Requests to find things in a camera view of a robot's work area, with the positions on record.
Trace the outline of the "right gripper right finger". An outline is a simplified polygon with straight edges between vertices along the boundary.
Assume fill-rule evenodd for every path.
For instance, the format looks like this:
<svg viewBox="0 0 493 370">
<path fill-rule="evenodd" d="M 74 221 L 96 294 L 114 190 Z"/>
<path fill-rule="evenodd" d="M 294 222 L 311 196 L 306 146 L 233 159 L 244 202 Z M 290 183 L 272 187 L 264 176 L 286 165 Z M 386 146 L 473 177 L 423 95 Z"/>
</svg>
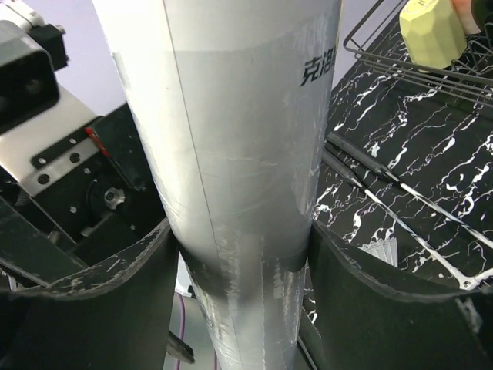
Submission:
<svg viewBox="0 0 493 370">
<path fill-rule="evenodd" d="M 312 225 L 308 264 L 326 369 L 490 369 L 492 290 L 401 271 Z"/>
</svg>

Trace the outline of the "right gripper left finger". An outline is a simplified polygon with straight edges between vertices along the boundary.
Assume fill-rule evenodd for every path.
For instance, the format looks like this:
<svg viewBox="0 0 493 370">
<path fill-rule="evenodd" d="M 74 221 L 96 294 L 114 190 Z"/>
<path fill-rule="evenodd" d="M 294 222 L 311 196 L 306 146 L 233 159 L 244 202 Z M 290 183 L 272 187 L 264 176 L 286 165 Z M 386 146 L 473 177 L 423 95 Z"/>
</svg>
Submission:
<svg viewBox="0 0 493 370">
<path fill-rule="evenodd" d="M 48 288 L 1 290 L 3 369 L 161 369 L 177 249 L 163 220 L 135 244 Z"/>
</svg>

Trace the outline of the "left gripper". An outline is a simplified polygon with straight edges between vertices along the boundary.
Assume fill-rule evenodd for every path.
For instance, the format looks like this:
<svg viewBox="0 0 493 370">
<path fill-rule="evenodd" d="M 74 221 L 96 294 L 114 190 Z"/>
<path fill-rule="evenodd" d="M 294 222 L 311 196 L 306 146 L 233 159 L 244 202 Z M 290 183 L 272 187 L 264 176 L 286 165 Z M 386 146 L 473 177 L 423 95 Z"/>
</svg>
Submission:
<svg viewBox="0 0 493 370">
<path fill-rule="evenodd" d="M 47 286 L 145 237 L 165 216 L 128 106 L 1 173 L 1 267 Z"/>
</svg>

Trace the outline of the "shuttlecock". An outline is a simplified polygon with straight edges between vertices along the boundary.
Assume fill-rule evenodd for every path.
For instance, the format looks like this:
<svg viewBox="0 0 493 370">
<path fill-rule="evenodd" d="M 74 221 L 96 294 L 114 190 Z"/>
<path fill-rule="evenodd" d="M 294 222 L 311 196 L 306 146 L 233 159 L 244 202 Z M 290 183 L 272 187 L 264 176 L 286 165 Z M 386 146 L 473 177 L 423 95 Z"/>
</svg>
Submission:
<svg viewBox="0 0 493 370">
<path fill-rule="evenodd" d="M 398 267 L 398 245 L 396 238 L 365 244 L 361 247 L 361 250 L 393 267 Z"/>
</svg>

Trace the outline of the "white shuttlecock tube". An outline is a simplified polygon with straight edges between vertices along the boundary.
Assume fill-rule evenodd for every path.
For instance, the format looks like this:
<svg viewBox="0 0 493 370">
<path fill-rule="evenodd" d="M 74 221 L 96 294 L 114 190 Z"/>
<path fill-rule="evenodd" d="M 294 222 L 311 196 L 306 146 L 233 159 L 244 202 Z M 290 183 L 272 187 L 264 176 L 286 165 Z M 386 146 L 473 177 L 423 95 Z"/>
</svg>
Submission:
<svg viewBox="0 0 493 370">
<path fill-rule="evenodd" d="M 96 1 L 220 366 L 291 369 L 339 1 Z"/>
</svg>

